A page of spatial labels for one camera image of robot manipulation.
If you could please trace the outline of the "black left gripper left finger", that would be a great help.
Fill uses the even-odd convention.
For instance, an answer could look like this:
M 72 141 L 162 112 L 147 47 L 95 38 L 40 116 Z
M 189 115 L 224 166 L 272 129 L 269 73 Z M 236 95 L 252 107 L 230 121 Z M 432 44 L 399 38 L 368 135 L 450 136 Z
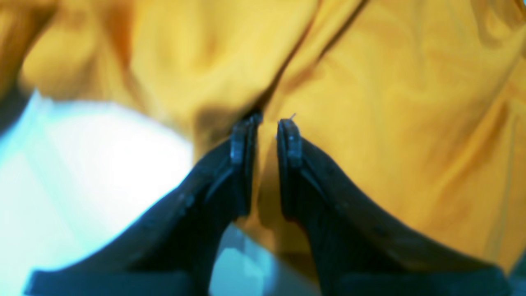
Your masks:
M 27 296 L 206 296 L 223 233 L 251 209 L 260 113 L 202 157 L 182 183 L 100 251 L 35 271 Z

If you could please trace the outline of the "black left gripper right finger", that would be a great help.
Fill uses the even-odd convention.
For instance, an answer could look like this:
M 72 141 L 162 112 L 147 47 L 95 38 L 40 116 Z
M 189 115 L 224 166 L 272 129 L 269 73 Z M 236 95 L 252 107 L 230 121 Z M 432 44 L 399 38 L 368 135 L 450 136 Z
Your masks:
M 427 238 L 367 197 L 290 119 L 278 124 L 284 217 L 306 232 L 324 296 L 510 296 L 501 268 Z

